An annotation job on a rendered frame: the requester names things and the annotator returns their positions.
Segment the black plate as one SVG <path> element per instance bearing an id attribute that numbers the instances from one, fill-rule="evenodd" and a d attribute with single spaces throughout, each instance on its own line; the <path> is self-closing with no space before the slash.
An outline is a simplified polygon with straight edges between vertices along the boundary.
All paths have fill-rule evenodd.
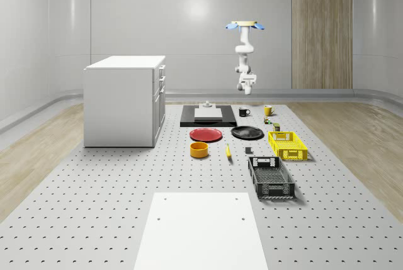
<path id="1" fill-rule="evenodd" d="M 264 137 L 261 129 L 251 126 L 238 126 L 231 130 L 231 134 L 242 140 L 259 140 Z"/>

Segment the drone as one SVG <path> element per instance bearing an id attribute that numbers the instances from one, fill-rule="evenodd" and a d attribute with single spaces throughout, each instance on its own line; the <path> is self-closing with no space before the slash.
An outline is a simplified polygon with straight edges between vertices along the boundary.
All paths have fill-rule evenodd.
<path id="1" fill-rule="evenodd" d="M 259 24 L 257 21 L 232 21 L 228 25 L 226 25 L 227 29 L 235 29 L 238 27 L 251 27 L 251 28 L 256 28 L 259 30 L 263 30 L 264 26 Z"/>

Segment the red plate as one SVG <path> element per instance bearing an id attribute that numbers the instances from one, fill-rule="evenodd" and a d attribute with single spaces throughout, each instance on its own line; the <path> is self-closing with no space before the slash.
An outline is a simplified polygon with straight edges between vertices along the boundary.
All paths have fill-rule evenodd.
<path id="1" fill-rule="evenodd" d="M 197 142 L 216 142 L 222 138 L 222 132 L 215 128 L 197 128 L 190 132 L 190 137 Z"/>

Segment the yellow basket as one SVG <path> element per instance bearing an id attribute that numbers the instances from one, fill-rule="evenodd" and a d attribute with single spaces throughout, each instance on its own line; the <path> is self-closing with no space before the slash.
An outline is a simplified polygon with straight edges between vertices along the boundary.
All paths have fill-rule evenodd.
<path id="1" fill-rule="evenodd" d="M 283 160 L 307 160 L 307 147 L 295 132 L 269 132 L 268 142 Z"/>

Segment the yellow bowl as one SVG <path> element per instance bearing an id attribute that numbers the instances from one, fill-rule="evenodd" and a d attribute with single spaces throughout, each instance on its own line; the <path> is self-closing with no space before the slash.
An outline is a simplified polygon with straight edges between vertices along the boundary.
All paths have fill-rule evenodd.
<path id="1" fill-rule="evenodd" d="M 205 142 L 193 142 L 190 145 L 190 155 L 194 158 L 204 158 L 208 155 L 208 144 Z"/>

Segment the dark grey basket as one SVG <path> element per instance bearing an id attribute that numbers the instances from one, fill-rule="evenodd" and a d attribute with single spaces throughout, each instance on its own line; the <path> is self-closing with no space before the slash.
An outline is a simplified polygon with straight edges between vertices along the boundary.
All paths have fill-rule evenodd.
<path id="1" fill-rule="evenodd" d="M 249 157 L 248 167 L 259 197 L 295 196 L 295 181 L 279 157 Z"/>

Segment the white cabinet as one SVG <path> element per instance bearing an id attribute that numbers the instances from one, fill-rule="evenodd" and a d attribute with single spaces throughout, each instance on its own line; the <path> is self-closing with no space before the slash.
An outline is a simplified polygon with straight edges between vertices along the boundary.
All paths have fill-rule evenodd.
<path id="1" fill-rule="evenodd" d="M 165 59 L 111 56 L 84 69 L 84 146 L 156 145 L 165 119 Z"/>

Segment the white board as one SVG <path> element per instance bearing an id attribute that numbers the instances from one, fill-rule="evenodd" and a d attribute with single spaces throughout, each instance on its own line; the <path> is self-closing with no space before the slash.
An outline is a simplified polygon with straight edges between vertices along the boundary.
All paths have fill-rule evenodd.
<path id="1" fill-rule="evenodd" d="M 268 270 L 247 193 L 155 193 L 134 270 Z"/>

